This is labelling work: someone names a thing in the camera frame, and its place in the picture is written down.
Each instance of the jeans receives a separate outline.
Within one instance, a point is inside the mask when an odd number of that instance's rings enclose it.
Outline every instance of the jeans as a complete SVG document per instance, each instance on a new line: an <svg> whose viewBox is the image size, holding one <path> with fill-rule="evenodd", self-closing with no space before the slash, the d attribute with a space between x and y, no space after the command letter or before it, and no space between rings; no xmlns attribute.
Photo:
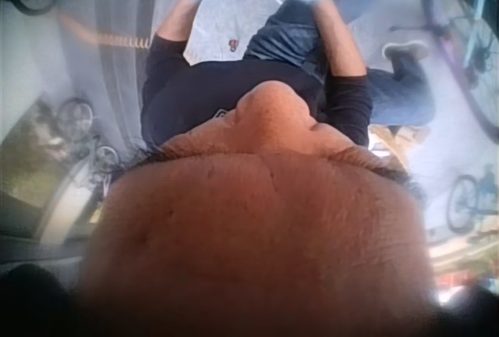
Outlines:
<svg viewBox="0 0 499 337"><path fill-rule="evenodd" d="M343 20L359 18L376 0L334 0ZM310 7L286 0L246 50L245 59L276 60L303 68L324 81L327 60ZM434 100L424 72L409 53L392 52L393 73L367 70L373 99L373 124L389 126L427 124L434 117Z"/></svg>

